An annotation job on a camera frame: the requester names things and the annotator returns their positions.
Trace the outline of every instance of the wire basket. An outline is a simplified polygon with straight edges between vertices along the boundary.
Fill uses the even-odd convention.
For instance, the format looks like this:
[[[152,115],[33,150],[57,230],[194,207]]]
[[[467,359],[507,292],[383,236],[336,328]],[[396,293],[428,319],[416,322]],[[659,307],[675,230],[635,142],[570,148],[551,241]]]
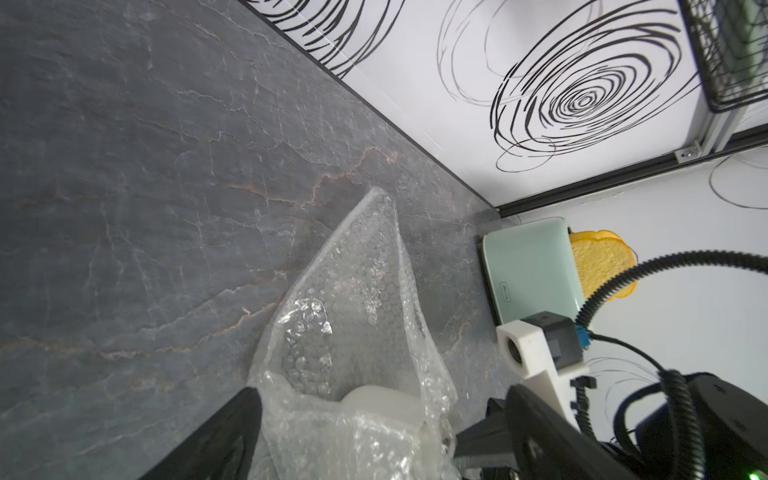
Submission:
[[[768,98],[768,0],[680,0],[710,110]]]

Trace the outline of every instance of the gray marble countertop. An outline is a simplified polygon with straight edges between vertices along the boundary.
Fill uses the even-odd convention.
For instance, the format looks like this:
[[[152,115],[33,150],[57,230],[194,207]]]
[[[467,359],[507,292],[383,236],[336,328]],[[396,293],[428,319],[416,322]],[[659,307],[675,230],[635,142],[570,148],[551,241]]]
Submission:
[[[235,0],[3,2],[0,479],[139,477],[245,383],[372,186],[463,426],[512,381],[498,215]]]

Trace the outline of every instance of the bread slice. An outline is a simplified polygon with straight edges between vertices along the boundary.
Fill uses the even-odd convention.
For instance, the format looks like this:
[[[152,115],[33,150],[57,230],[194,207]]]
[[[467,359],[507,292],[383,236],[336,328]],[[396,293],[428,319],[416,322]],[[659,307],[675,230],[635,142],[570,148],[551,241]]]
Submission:
[[[617,234],[608,230],[571,233],[571,249],[576,259],[584,298],[589,298],[600,286],[637,265],[632,249]],[[621,289],[611,300],[630,296],[637,282]]]

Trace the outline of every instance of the bubble wrap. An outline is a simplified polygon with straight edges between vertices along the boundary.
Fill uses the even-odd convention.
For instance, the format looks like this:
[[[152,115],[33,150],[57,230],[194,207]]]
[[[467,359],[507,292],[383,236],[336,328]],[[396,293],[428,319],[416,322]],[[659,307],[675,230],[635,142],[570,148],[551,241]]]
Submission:
[[[262,397],[268,470],[282,480],[458,478],[447,420],[455,387],[383,190],[368,192],[288,292],[248,384]],[[426,429],[414,434],[395,419],[346,411],[339,401],[364,385],[418,397]]]

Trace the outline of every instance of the blue connector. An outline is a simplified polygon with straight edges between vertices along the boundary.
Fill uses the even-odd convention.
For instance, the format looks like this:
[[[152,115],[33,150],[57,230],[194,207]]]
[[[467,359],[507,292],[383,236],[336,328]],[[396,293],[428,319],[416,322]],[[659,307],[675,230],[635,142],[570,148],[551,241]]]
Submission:
[[[589,332],[583,326],[576,325],[576,335],[578,335],[578,344],[582,350],[589,348]]]

